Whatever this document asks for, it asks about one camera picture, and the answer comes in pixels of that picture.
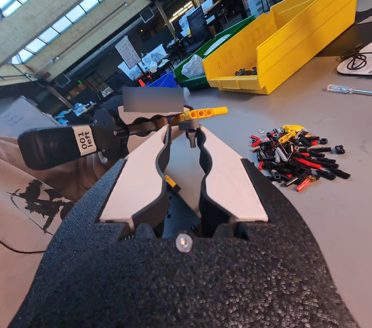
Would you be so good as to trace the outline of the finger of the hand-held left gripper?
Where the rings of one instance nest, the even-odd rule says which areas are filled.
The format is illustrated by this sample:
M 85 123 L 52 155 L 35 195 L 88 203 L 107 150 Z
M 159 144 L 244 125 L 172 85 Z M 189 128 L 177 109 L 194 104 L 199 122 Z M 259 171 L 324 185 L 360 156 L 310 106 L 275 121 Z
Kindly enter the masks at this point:
M 169 127 L 162 127 L 158 131 L 151 131 L 145 137 L 130 136 L 128 140 L 129 154 L 125 159 L 132 156 L 156 157 L 165 147 L 168 131 Z
M 181 111 L 124 111 L 123 106 L 118 107 L 119 117 L 128 128 L 162 128 L 169 123 L 169 117 L 185 111 L 186 107 Z

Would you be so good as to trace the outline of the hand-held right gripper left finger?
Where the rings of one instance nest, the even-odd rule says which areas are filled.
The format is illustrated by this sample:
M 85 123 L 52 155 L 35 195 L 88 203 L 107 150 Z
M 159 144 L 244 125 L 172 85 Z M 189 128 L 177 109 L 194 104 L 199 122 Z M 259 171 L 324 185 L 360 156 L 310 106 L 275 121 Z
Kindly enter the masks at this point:
M 169 135 L 160 153 L 169 144 Z M 160 170 L 156 157 L 132 156 L 125 163 L 117 177 L 111 193 L 100 215 L 100 222 L 138 223 L 140 214 L 145 208 L 158 199 L 163 191 L 164 175 Z

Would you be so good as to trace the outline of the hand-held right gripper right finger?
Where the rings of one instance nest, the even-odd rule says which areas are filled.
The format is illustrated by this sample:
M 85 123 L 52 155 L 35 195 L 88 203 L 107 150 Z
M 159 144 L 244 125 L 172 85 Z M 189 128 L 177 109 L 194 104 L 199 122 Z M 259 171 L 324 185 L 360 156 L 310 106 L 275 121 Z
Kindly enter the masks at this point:
M 198 129 L 204 172 L 199 211 L 205 223 L 268 222 L 243 158 L 204 126 Z

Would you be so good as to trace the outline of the grey building connector piece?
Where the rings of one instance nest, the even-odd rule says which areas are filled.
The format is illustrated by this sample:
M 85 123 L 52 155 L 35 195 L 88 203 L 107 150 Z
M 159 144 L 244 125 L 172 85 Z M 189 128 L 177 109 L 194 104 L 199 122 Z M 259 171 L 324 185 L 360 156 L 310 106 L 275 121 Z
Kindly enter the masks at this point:
M 189 140 L 190 148 L 196 148 L 196 139 L 200 129 L 199 119 L 190 119 L 179 123 L 179 130 L 185 131 L 186 138 Z

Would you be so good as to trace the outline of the long yellow building beam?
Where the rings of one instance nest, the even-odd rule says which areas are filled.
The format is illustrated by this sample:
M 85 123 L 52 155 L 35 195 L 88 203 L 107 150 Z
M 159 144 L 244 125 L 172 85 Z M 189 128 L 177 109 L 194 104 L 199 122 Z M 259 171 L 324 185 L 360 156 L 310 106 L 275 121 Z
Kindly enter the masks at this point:
M 177 117 L 177 122 L 184 122 L 189 120 L 198 120 L 204 118 L 210 118 L 215 116 L 222 116 L 228 113 L 227 107 L 217 107 L 217 108 L 203 108 L 197 110 L 191 110 L 180 114 Z

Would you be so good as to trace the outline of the pile of small building parts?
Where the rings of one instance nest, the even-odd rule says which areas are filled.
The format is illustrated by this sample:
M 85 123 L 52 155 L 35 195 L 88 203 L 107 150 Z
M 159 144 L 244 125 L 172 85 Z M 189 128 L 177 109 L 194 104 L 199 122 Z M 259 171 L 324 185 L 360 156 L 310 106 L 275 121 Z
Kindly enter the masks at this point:
M 251 135 L 251 150 L 258 169 L 278 187 L 303 192 L 319 180 L 348 180 L 351 174 L 340 169 L 327 154 L 343 155 L 343 145 L 334 148 L 327 138 L 313 135 L 301 125 L 284 125 L 267 133 Z

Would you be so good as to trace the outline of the grey desk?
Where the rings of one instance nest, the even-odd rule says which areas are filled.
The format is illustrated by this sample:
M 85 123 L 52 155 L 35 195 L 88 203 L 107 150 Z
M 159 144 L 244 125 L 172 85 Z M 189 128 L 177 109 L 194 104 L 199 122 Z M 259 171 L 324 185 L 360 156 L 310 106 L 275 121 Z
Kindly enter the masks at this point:
M 256 162 L 250 136 L 285 124 L 325 137 L 351 178 L 319 180 L 303 192 L 281 191 L 311 228 L 333 279 L 360 327 L 371 327 L 371 96 L 331 93 L 329 84 L 371 91 L 371 78 L 337 73 L 338 56 L 314 57 L 270 95 L 184 89 L 193 108 L 226 106 L 203 125 L 242 157 Z

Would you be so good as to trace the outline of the black desk mat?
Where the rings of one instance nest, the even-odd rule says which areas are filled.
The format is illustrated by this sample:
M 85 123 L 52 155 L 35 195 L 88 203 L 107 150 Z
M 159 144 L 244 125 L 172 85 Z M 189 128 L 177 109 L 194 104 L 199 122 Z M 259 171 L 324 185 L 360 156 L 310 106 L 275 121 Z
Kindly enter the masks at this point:
M 321 50 L 316 57 L 338 56 L 362 44 L 361 48 L 372 41 L 372 22 L 353 24 L 335 40 Z

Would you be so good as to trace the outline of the yellow black toy robot body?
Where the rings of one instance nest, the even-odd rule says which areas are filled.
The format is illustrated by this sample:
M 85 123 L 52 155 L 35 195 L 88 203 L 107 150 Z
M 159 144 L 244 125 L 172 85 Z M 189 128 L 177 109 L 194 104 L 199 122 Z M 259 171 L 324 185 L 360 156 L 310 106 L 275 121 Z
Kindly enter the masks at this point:
M 179 185 L 168 175 L 165 175 L 165 180 L 170 207 L 165 216 L 162 238 L 173 238 L 185 231 L 194 232 L 201 222 L 200 218 L 181 197 Z

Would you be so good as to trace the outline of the blue plastic bin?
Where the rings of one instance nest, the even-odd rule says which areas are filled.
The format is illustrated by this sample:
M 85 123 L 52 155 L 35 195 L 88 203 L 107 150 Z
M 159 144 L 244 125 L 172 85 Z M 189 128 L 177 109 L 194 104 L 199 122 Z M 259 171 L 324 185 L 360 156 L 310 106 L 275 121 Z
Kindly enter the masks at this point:
M 161 76 L 159 79 L 152 83 L 147 83 L 147 87 L 164 87 L 164 88 L 178 88 L 178 84 L 176 82 L 176 79 L 174 77 L 173 72 L 167 72 L 163 76 Z

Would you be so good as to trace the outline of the white sign on pole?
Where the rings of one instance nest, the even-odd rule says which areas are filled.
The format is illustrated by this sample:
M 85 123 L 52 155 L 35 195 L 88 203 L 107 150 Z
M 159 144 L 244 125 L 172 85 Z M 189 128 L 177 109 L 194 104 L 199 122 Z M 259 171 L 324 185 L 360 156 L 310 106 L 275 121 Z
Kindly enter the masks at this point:
M 120 56 L 122 57 L 128 69 L 132 69 L 133 67 L 137 66 L 137 64 L 141 61 L 140 56 L 138 55 L 137 51 L 133 47 L 127 35 L 125 35 L 115 45 L 115 48 L 120 54 Z

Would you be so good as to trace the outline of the green plastic bin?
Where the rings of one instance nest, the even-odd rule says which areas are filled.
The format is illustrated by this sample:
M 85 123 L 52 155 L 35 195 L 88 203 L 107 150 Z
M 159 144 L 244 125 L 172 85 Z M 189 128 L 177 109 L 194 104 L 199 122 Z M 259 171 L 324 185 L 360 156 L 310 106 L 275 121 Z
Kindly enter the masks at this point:
M 192 51 L 192 53 L 188 56 L 188 58 L 185 61 L 188 61 L 189 58 L 193 54 L 199 55 L 204 60 L 205 58 L 207 58 L 208 56 L 210 56 L 214 51 L 216 51 L 218 48 L 220 48 L 224 43 L 226 43 L 228 40 L 230 40 L 232 37 L 234 37 L 236 34 L 238 34 L 242 29 L 244 29 L 245 27 L 247 27 L 251 22 L 253 22 L 255 20 L 255 18 L 256 18 L 256 16 L 255 15 L 252 15 L 252 16 L 250 16 L 250 17 L 248 17 L 248 18 L 246 18 L 246 19 L 244 19 L 244 20 L 242 20 L 242 21 L 234 24 L 230 28 L 225 29 L 221 33 L 218 33 L 214 39 L 211 39 L 211 40 L 207 41 L 199 49 Z M 225 41 L 217 49 L 215 49 L 210 55 L 204 57 L 203 54 L 213 44 L 213 42 L 215 42 L 217 39 L 219 39 L 220 37 L 222 37 L 222 36 L 224 36 L 226 34 L 231 34 L 231 36 L 229 37 L 229 39 L 227 41 Z M 185 76 L 183 76 L 181 74 L 181 70 L 182 70 L 182 64 L 184 62 L 182 62 L 180 65 L 178 65 L 174 69 L 175 78 L 177 79 L 177 81 L 178 81 L 178 83 L 179 83 L 179 85 L 181 87 L 187 88 L 189 90 L 192 90 L 192 89 L 202 89 L 202 88 L 208 88 L 208 87 L 210 87 L 210 85 L 209 85 L 209 83 L 207 81 L 206 75 L 199 76 L 199 77 L 196 77 L 196 78 L 191 78 L 191 79 L 188 79 Z

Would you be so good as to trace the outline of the whiteboard on stand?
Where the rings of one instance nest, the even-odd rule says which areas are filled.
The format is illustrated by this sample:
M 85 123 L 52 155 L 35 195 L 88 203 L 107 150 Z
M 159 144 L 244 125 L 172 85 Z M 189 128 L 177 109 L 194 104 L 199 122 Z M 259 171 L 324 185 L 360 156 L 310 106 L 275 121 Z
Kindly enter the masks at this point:
M 44 114 L 35 103 L 24 96 L 0 100 L 0 136 L 19 137 L 33 129 L 60 127 L 49 114 Z

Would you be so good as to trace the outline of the crumpled clear plastic bag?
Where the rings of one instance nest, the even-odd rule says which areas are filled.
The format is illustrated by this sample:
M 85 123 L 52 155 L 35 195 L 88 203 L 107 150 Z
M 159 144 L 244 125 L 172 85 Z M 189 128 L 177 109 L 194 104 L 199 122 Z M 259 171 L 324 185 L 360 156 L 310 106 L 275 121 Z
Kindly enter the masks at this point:
M 193 54 L 188 61 L 182 64 L 181 74 L 188 79 L 205 75 L 203 58 Z

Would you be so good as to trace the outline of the black office chair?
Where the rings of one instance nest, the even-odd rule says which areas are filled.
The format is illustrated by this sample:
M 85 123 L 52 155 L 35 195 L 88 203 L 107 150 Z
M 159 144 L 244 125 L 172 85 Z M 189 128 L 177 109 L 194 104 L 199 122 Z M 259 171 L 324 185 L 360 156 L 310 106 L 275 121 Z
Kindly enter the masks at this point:
M 193 44 L 204 44 L 211 39 L 212 34 L 208 28 L 202 6 L 199 6 L 190 15 L 188 15 L 187 21 Z

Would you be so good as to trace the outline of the flat clear plastic bag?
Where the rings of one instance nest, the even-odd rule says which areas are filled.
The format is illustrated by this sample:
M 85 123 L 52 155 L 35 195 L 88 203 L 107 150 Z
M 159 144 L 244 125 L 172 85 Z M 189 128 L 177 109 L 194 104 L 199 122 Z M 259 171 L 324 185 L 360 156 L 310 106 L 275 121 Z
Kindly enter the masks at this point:
M 222 37 L 220 37 L 219 39 L 217 39 L 215 42 L 213 42 L 213 44 L 205 51 L 205 53 L 203 54 L 204 57 L 210 55 L 215 49 L 217 49 L 219 46 L 221 46 L 225 41 L 227 41 L 229 39 L 229 37 L 231 36 L 231 34 L 226 34 Z

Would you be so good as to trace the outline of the person's beige sweatshirt torso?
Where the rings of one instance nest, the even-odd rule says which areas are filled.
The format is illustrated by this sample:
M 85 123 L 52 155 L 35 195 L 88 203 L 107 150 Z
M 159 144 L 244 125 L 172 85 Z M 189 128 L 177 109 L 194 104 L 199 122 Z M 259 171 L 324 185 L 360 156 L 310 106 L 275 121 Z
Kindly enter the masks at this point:
M 28 168 L 15 137 L 0 139 L 0 326 L 7 327 L 54 233 L 109 170 L 102 153 L 44 171 Z

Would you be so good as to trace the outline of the yellow plastic bin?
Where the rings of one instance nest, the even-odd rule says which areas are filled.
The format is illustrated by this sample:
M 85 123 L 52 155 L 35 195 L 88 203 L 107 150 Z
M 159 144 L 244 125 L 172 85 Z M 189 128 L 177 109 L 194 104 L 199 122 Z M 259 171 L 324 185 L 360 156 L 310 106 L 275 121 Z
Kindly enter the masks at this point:
M 221 91 L 268 95 L 354 24 L 357 0 L 284 0 L 203 60 Z M 257 67 L 256 76 L 235 72 Z

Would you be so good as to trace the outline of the white printed mat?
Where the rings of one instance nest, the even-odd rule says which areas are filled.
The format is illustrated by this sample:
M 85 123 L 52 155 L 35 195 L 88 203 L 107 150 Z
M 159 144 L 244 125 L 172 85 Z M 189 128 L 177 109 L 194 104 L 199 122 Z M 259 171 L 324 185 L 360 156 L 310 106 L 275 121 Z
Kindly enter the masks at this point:
M 346 51 L 337 66 L 337 72 L 344 75 L 371 76 L 372 75 L 372 43 L 365 47 L 358 44 Z

